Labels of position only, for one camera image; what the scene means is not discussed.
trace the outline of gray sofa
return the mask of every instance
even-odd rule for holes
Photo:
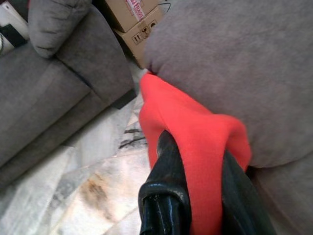
[[[313,234],[313,3],[179,0],[147,68],[247,127],[252,180],[279,235]]]
[[[69,9],[72,2],[62,7]],[[34,25],[40,20],[30,14],[47,3],[31,1],[30,42],[0,57],[0,189],[108,106],[120,108],[135,95],[122,49],[91,0],[86,13],[80,11],[82,20],[64,31],[69,36],[62,35],[60,48],[39,55],[43,47],[33,39],[50,42],[54,32],[38,40]]]

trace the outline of cardboard box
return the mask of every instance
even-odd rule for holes
[[[95,2],[111,27],[121,32],[128,32],[158,5],[158,0],[96,0]]]
[[[162,17],[163,12],[160,7],[157,6],[146,18],[137,23],[127,33],[115,30],[119,41],[121,42],[122,40],[122,42],[126,44],[128,52],[132,54],[141,68],[145,66],[143,63],[143,50],[146,39],[153,30],[153,27],[160,22]]]

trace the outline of red fabric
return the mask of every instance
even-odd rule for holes
[[[244,125],[205,107],[147,73],[140,82],[144,105],[139,121],[148,141],[149,160],[157,160],[157,142],[167,130],[183,161],[192,210],[192,235],[219,235],[222,222],[222,160],[225,149],[246,169],[250,148]]]

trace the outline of floor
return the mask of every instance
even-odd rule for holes
[[[145,70],[129,64],[138,89]],[[0,234],[139,234],[137,194],[150,171],[142,102],[104,112],[0,192]]]

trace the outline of gray pillow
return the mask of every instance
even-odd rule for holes
[[[29,37],[44,58],[53,56],[88,13],[92,0],[31,0]]]

